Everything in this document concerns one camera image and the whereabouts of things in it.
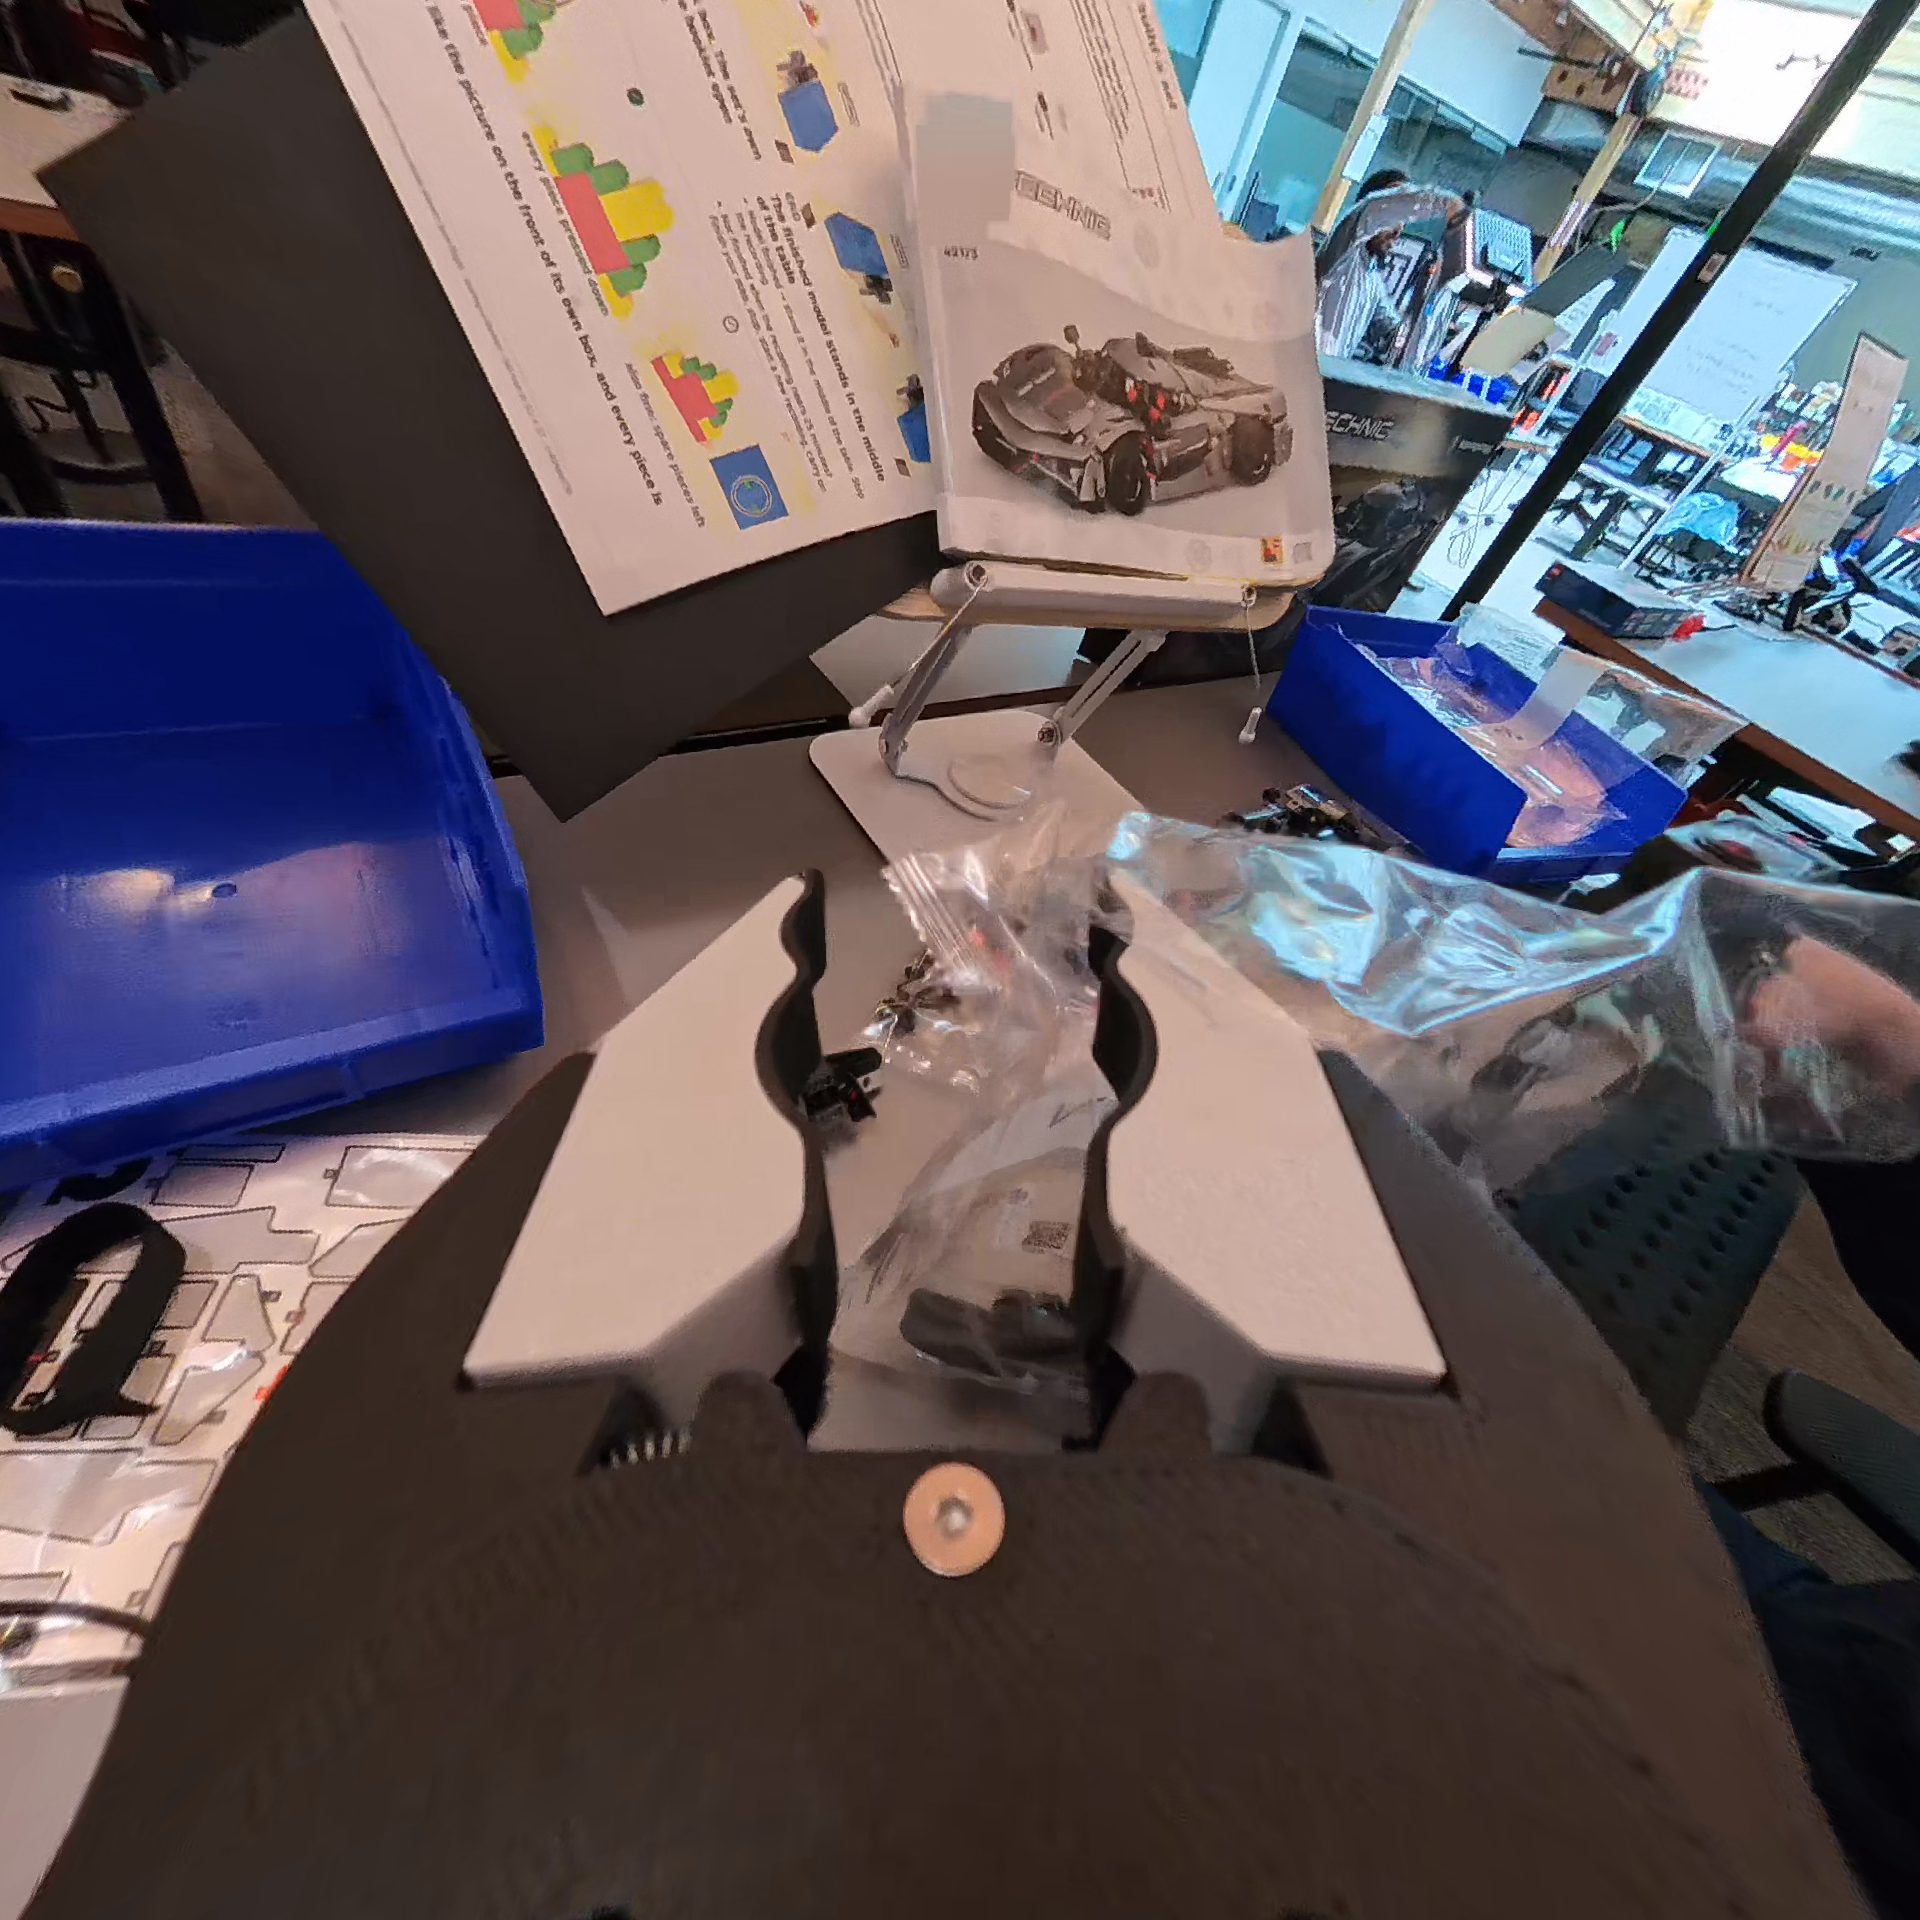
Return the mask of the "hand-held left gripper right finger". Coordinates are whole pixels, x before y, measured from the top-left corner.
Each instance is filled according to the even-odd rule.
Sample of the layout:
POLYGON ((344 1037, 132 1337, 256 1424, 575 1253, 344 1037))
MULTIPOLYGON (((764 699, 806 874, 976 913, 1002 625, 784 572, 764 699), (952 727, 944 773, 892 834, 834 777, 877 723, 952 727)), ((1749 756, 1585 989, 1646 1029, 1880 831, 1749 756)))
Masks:
POLYGON ((1075 1332, 1093 1370, 1196 1385, 1251 1442, 1300 1383, 1427 1393, 1440 1341, 1306 1028, 1134 875, 1091 924, 1075 1332))

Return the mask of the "clear bag with toy pieces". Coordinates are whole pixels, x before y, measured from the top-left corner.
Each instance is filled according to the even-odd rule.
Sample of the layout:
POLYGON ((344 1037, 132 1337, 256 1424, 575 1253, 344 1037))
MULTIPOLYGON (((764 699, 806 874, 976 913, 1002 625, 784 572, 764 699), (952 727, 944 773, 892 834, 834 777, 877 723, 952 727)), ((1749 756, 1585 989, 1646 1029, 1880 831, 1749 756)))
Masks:
POLYGON ((1743 1026, 1795 935, 1915 997, 1914 899, 1692 868, 1594 913, 1344 841, 1141 811, 1110 861, 1483 1188, 1513 1185, 1662 1075, 1702 1092, 1734 1146, 1915 1157, 1915 1084, 1743 1026))

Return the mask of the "black toy set box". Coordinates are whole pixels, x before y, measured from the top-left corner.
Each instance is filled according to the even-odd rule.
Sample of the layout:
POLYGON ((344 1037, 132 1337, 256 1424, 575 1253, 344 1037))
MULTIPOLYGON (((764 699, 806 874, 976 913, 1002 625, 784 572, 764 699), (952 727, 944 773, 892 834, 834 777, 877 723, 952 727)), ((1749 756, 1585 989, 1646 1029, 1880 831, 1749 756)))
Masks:
POLYGON ((1325 353, 1317 368, 1333 554, 1308 603, 1387 612, 1513 414, 1457 382, 1325 353))

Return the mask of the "person's right hand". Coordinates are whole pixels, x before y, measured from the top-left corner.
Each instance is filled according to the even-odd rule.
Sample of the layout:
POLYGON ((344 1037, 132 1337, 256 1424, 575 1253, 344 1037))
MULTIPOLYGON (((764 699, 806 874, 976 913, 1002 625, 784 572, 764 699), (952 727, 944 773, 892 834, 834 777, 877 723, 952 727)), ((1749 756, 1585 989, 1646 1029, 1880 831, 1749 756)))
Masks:
POLYGON ((1896 979, 1818 937, 1795 933, 1746 999, 1759 1046, 1820 1046, 1893 1090, 1917 1081, 1917 999, 1896 979))

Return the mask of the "toy car chassis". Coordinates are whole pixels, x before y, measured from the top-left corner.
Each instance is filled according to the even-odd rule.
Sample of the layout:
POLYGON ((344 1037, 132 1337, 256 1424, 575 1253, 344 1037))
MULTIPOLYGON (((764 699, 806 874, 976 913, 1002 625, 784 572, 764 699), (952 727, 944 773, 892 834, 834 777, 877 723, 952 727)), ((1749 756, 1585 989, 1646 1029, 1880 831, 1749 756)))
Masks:
POLYGON ((1379 826, 1364 808, 1311 782, 1266 786, 1257 801, 1224 811, 1215 824, 1245 834, 1369 851, 1397 851, 1406 845, 1399 834, 1379 826))

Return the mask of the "small blue bin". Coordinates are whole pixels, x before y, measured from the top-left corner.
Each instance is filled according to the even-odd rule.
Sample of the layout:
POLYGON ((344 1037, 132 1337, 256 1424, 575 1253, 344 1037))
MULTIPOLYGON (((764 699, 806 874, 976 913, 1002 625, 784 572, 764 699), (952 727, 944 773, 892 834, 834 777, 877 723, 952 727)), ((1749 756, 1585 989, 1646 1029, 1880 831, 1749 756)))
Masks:
POLYGON ((1619 869, 1630 851, 1499 853, 1494 801, 1517 794, 1403 699, 1353 638, 1432 636, 1441 622, 1309 607, 1279 670, 1268 713, 1293 744, 1422 861, 1501 886, 1547 886, 1619 869))

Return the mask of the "white folding book stand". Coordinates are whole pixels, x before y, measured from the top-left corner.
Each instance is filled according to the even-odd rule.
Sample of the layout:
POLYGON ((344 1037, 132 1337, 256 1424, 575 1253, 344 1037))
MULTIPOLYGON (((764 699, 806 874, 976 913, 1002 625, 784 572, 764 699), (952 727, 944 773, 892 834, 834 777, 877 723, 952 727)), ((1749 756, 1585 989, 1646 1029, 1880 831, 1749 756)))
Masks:
POLYGON ((1058 803, 1077 845, 1102 845, 1137 799, 1077 742, 1091 713, 1175 632, 1257 641, 1295 602, 1292 587, 971 557, 937 572, 923 597, 937 629, 897 684, 811 742, 809 759, 879 858, 971 844, 1058 803), (931 716, 934 694, 985 627, 1114 629, 1120 643, 1061 702, 931 716))

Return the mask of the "heap of unopened clear bags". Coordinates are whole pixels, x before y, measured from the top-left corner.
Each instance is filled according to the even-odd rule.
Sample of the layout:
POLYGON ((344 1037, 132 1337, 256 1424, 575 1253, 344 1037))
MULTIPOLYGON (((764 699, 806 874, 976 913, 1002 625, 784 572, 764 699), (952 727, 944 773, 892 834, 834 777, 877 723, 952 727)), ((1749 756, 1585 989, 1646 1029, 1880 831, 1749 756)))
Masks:
POLYGON ((1472 766, 1513 787, 1513 801, 1494 799, 1499 853, 1635 851, 1741 725, 1712 699, 1486 607, 1432 636, 1353 636, 1353 647, 1472 766))

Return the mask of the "large blue bin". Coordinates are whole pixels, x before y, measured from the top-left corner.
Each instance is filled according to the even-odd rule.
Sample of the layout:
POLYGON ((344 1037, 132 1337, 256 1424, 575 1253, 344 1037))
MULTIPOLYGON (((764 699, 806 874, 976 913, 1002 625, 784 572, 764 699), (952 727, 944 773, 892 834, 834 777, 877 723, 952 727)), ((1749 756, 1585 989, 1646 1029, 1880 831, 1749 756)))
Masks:
POLYGON ((324 535, 4 519, 4 1188, 542 1042, 465 709, 324 535))

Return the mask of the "blue flat box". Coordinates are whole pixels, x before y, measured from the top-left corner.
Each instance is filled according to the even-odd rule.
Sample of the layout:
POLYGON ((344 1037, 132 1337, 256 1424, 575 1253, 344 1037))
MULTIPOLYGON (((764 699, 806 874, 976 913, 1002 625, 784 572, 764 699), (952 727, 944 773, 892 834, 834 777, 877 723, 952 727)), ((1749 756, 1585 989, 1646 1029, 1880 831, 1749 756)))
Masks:
POLYGON ((1538 580, 1540 602, 1567 612, 1598 632, 1619 639, 1664 641, 1700 627, 1700 609, 1670 592, 1651 587, 1619 566, 1575 559, 1547 563, 1538 580))

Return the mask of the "white office table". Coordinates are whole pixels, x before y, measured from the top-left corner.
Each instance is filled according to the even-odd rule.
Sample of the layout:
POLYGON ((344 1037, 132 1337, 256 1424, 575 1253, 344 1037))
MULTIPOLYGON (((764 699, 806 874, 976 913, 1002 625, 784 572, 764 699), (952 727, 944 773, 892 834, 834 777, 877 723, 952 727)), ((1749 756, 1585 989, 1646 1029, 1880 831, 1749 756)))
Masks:
POLYGON ((1917 684, 1823 636, 1736 622, 1693 636, 1612 636, 1540 597, 1571 645, 1739 717, 1738 740, 1820 794, 1915 838, 1917 684))

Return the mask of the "printed instruction sheet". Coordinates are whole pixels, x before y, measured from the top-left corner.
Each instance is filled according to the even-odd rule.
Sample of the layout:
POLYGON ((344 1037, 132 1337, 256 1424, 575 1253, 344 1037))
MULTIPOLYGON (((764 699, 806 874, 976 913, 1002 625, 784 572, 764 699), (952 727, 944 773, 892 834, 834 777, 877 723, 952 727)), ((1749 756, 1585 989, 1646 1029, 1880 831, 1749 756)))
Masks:
POLYGON ((306 4, 606 614, 934 508, 900 68, 1163 208, 1158 4, 306 4))

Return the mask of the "black board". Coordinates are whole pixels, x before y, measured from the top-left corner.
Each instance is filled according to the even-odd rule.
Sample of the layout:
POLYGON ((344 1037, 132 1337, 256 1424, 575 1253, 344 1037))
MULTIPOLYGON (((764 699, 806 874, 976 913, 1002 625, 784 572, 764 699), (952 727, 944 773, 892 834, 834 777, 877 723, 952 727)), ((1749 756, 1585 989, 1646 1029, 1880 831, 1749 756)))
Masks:
POLYGON ((46 180, 559 820, 934 578, 919 514, 600 612, 302 15, 46 180))

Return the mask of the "black pole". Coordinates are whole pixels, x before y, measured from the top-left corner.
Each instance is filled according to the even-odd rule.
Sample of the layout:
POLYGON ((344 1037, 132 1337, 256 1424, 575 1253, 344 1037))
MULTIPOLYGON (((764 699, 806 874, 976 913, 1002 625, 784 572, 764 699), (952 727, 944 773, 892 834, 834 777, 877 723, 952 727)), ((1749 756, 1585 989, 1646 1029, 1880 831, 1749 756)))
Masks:
POLYGON ((1481 606, 1499 584, 1508 566, 1521 554, 1540 521, 1578 477, 1579 467, 1617 424, 1621 410, 1646 375, 1659 364, 1682 327, 1713 289, 1718 277, 1741 251, 1761 218, 1774 208, 1782 189, 1801 169, 1820 138, 1823 138, 1841 107, 1875 72, 1884 55, 1915 14, 1914 2, 1873 2, 1859 14, 1836 57, 1821 68, 1806 99, 1792 119, 1739 185, 1732 204, 1716 216, 1690 256, 1683 271, 1654 307, 1635 339, 1623 347, 1616 370, 1602 382, 1592 401, 1561 435, 1535 481, 1513 503, 1488 542, 1472 569, 1451 589, 1441 619, 1457 618, 1467 606, 1481 606))

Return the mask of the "whiteboard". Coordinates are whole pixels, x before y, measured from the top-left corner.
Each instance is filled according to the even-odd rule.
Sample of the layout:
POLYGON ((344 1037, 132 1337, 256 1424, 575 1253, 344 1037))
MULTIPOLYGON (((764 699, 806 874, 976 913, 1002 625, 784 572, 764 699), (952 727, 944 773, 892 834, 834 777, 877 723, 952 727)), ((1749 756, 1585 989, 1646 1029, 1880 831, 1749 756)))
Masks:
POLYGON ((1704 444, 1764 401, 1811 334, 1857 289, 1853 276, 1746 244, 1623 405, 1704 444))

